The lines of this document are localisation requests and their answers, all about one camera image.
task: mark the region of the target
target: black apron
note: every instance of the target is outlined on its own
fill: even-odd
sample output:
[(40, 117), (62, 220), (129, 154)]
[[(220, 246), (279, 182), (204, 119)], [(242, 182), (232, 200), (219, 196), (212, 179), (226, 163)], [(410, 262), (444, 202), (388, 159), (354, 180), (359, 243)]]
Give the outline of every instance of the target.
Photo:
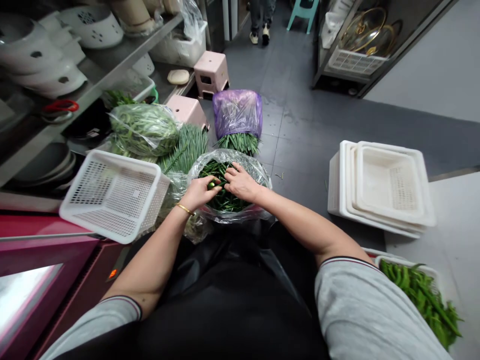
[(197, 246), (182, 239), (167, 287), (146, 320), (57, 359), (329, 359), (315, 275), (313, 257), (278, 223), (262, 241), (231, 228)]

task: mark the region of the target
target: striped sleeve cuff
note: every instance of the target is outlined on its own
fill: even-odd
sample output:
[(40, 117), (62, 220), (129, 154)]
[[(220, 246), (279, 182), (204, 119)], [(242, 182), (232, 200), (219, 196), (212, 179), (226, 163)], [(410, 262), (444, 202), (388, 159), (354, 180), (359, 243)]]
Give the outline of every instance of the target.
[(138, 302), (133, 300), (131, 297), (124, 296), (124, 295), (111, 296), (111, 297), (107, 297), (106, 299), (100, 301), (99, 304), (104, 304), (104, 303), (112, 301), (112, 300), (124, 301), (124, 302), (130, 304), (135, 309), (135, 311), (137, 313), (137, 320), (142, 319), (142, 308), (140, 307)]
[(327, 260), (321, 263), (320, 268), (324, 267), (327, 264), (337, 263), (337, 262), (350, 262), (350, 263), (365, 265), (371, 269), (378, 271), (380, 274), (383, 274), (383, 272), (381, 272), (380, 269), (375, 265), (372, 265), (371, 263), (366, 262), (365, 260), (360, 260), (356, 257), (350, 257), (350, 256), (334, 256), (334, 257), (328, 258)]

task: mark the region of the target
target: gold bracelet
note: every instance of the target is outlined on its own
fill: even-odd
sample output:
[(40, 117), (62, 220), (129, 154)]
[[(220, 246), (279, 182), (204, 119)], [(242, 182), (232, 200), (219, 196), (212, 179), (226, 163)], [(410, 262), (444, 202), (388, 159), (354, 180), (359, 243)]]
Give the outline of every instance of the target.
[(194, 213), (194, 212), (191, 212), (191, 211), (190, 211), (190, 210), (188, 210), (188, 209), (187, 209), (185, 206), (183, 206), (183, 205), (180, 205), (180, 203), (179, 203), (179, 202), (177, 202), (175, 205), (177, 205), (179, 208), (182, 208), (183, 210), (185, 210), (187, 213), (189, 213), (189, 214), (190, 214), (190, 216), (194, 216), (194, 215), (195, 215), (195, 213)]

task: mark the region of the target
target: pink stool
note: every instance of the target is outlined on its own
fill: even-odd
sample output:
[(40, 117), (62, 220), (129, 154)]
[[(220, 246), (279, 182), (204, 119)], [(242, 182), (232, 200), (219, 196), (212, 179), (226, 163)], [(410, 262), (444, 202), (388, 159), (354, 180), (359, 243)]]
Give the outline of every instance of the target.
[(204, 98), (204, 93), (213, 95), (228, 87), (229, 71), (225, 54), (205, 51), (193, 69), (200, 99)]
[(197, 99), (180, 95), (172, 95), (170, 100), (168, 100), (165, 105), (171, 109), (175, 115), (175, 118), (180, 123), (195, 124), (202, 129), (206, 127), (207, 130), (210, 128), (207, 117), (205, 116), (202, 106)]

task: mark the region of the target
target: shoe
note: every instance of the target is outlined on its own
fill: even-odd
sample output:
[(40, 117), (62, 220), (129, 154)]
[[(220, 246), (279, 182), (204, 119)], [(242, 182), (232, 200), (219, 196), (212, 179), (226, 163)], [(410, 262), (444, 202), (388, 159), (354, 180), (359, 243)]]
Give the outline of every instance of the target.
[(259, 34), (257, 32), (251, 32), (250, 41), (253, 45), (257, 45), (259, 43)]
[(262, 43), (263, 45), (268, 45), (270, 42), (270, 25), (265, 24), (263, 25), (263, 35), (262, 35)]

